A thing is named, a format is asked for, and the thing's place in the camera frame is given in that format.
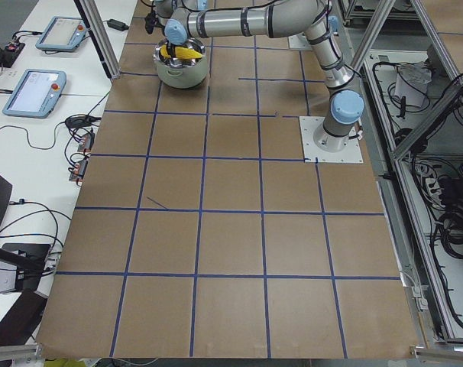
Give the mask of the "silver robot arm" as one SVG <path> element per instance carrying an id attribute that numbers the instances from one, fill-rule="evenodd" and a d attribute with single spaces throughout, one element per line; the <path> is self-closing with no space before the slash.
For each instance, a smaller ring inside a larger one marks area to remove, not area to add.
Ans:
<path id="1" fill-rule="evenodd" d="M 208 8 L 206 0 L 141 1 L 141 4 L 150 9 L 144 18 L 144 27 L 148 34 L 153 34 L 155 28 L 163 31 L 167 21 L 178 8 L 184 8 L 191 12 L 202 11 Z"/>
<path id="2" fill-rule="evenodd" d="M 364 100 L 355 91 L 354 67 L 336 43 L 330 23 L 329 1 L 269 1 L 262 5 L 210 8 L 207 1 L 155 1 L 157 20 L 173 46 L 192 38 L 253 37 L 286 39 L 292 50 L 303 42 L 319 62 L 329 91 L 329 110 L 314 131 L 313 141 L 329 153 L 343 150 L 364 111 Z"/>

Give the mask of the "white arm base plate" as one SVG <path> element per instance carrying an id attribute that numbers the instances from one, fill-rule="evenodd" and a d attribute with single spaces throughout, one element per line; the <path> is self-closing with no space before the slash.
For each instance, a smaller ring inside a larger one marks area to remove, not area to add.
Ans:
<path id="1" fill-rule="evenodd" d="M 288 45 L 291 50 L 312 50 L 310 43 L 304 34 L 296 34 L 288 37 Z"/>
<path id="2" fill-rule="evenodd" d="M 344 137 L 329 135 L 322 116 L 300 116 L 299 129 L 306 163 L 362 164 L 363 157 L 355 127 Z"/>

